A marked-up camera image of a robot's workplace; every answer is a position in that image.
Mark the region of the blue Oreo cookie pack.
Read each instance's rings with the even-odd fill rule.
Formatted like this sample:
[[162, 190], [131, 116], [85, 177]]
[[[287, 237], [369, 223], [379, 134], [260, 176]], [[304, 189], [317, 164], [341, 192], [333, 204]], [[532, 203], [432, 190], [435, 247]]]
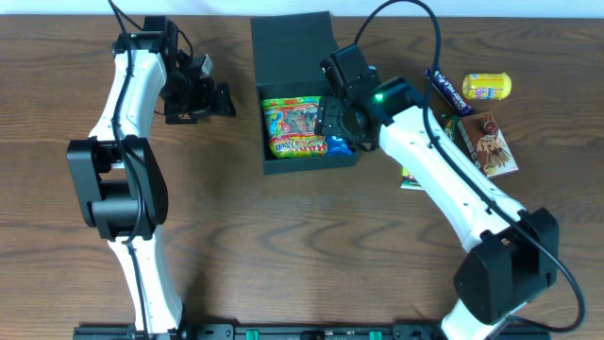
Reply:
[[350, 147], [348, 142], [337, 136], [327, 136], [327, 156], [351, 156], [354, 150]]

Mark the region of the Haribo sour worms bag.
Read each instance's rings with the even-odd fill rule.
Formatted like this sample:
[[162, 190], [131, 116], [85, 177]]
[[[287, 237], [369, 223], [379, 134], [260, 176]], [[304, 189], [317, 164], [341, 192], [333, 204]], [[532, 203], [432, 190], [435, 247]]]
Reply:
[[320, 96], [261, 101], [269, 148], [278, 159], [322, 157], [327, 141], [314, 133]]

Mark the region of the black gift box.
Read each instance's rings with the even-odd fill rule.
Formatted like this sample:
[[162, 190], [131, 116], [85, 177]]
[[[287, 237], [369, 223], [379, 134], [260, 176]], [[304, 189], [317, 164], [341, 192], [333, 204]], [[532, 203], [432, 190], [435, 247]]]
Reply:
[[[339, 49], [327, 11], [250, 19], [257, 98], [329, 95], [319, 63]], [[268, 127], [260, 117], [265, 175], [353, 166], [357, 152], [313, 158], [279, 159], [269, 147]]]

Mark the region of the brown Pocky box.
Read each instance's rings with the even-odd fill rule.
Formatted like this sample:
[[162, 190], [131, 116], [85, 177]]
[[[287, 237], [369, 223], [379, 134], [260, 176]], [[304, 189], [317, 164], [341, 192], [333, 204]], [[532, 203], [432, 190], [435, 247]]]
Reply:
[[470, 160], [485, 177], [501, 177], [519, 170], [495, 116], [489, 110], [462, 117], [457, 126]]

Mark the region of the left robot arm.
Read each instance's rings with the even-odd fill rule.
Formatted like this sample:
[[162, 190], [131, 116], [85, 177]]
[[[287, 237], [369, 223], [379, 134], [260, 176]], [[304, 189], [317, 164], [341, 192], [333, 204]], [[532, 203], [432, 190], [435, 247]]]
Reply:
[[115, 74], [107, 104], [89, 136], [72, 140], [67, 162], [85, 223], [98, 231], [126, 277], [135, 320], [87, 325], [75, 339], [201, 339], [189, 324], [165, 258], [162, 227], [168, 189], [149, 143], [156, 104], [169, 125], [236, 114], [225, 82], [210, 77], [209, 56], [178, 46], [184, 34], [165, 16], [123, 29], [112, 46]]

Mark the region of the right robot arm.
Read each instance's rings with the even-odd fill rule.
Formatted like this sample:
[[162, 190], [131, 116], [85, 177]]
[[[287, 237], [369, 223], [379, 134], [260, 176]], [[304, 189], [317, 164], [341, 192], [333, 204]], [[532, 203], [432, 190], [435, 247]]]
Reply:
[[454, 275], [459, 299], [441, 323], [445, 338], [494, 337], [555, 283], [557, 221], [499, 190], [449, 139], [423, 96], [400, 76], [381, 81], [356, 45], [320, 66], [333, 93], [320, 101], [316, 133], [381, 148], [409, 169], [467, 253]]

